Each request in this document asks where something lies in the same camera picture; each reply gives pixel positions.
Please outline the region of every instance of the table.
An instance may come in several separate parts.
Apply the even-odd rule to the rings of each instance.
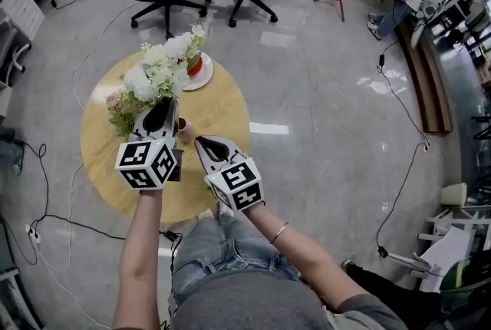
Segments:
[[[141,57],[136,53],[125,58],[102,77],[87,102],[81,125],[82,159],[89,179],[104,200],[128,216],[134,214],[139,193],[130,190],[114,170],[117,150],[126,138],[118,137],[109,123],[105,98],[123,86],[121,75]],[[198,90],[183,92],[179,107],[180,116],[194,125],[198,135],[228,137],[249,151],[246,102],[233,78],[216,61],[210,82]],[[184,150],[181,181],[167,182],[164,187],[162,223],[193,218],[216,202],[203,180],[205,171],[194,144],[183,144],[177,138],[177,148]]]

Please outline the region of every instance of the white plate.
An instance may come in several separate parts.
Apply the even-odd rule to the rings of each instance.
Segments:
[[[184,87],[184,91],[193,91],[203,87],[213,76],[213,62],[212,59],[206,53],[201,53],[203,60],[203,66],[201,71],[189,78],[189,83]]]

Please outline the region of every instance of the gray tiled floor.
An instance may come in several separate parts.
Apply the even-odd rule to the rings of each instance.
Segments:
[[[377,42],[368,33],[364,22],[369,8],[357,0],[344,0],[345,23],[338,7],[330,3],[264,1],[276,10],[277,24],[269,23],[255,6],[246,5],[237,15],[237,28],[229,28],[226,19],[233,0],[213,0],[203,23],[212,41],[206,52],[235,78],[251,122],[288,127],[287,135],[251,133],[250,154],[262,173],[268,205],[337,260],[354,256],[361,265],[397,278],[400,269],[378,258],[374,237],[421,138],[375,69],[377,56],[391,40]],[[43,161],[50,180],[51,213],[68,214],[70,178],[81,162],[82,111],[71,92],[74,69],[104,26],[130,3],[88,0],[60,11],[47,8],[47,18],[25,59],[28,70],[16,78],[5,123],[22,131],[33,146],[47,144]],[[137,30],[130,28],[130,16],[143,6],[121,14],[81,66],[76,88],[82,103],[103,74],[141,42],[164,41],[160,12],[141,18]],[[171,31],[176,35],[186,31],[196,18],[192,9],[175,8]],[[420,123],[398,45],[386,53],[386,64],[394,88]],[[404,255],[417,249],[424,217],[437,208],[443,145],[438,138],[430,142],[428,153],[418,152],[394,215],[381,233],[389,250]],[[27,152],[22,175],[8,178],[2,212],[31,256],[24,224],[42,214],[44,189],[38,161]],[[75,176],[71,218],[118,236],[124,236],[130,223],[98,196],[83,167]],[[68,259],[67,225],[49,219],[39,231],[40,250],[53,266],[63,269]],[[71,245],[68,271],[54,273],[87,313],[109,325],[122,243],[74,226]],[[14,253],[28,296],[49,328],[97,328],[56,285],[42,262],[31,267],[16,248]],[[166,267],[162,259],[162,314],[170,281]]]

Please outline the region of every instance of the small cup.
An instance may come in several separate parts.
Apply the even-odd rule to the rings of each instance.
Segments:
[[[179,117],[177,135],[184,144],[191,143],[196,137],[194,126],[186,119]]]

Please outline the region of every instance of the bouquet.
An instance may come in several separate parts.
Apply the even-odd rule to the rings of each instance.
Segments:
[[[191,32],[169,39],[164,45],[142,44],[141,62],[124,75],[124,87],[106,98],[109,122],[121,136],[133,131],[138,115],[165,97],[179,97],[189,81],[188,69],[201,56],[204,30],[194,24]]]

